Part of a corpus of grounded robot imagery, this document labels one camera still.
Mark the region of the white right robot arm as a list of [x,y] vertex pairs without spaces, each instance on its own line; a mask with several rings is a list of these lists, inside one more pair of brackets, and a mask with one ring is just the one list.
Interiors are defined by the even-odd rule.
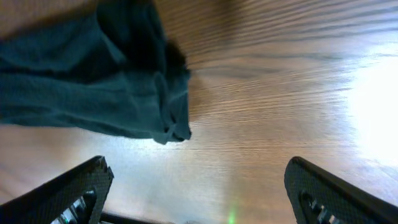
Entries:
[[[1,223],[137,223],[103,211],[114,179],[95,156],[36,189],[1,205]],[[298,224],[397,223],[397,207],[302,157],[287,164],[284,186]]]

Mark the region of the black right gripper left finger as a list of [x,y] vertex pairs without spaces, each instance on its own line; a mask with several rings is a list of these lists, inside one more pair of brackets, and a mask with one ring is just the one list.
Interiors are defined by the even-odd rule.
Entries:
[[95,156],[1,205],[1,223],[98,223],[114,175]]

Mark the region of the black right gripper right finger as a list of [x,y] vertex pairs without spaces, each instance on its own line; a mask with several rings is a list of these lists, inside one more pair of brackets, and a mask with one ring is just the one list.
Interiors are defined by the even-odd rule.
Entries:
[[397,207],[302,157],[287,164],[284,185],[296,223],[397,224]]

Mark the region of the dark green t-shirt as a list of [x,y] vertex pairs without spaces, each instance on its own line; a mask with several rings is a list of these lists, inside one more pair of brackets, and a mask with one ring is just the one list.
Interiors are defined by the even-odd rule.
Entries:
[[189,79],[152,1],[104,2],[1,42],[1,122],[182,142]]

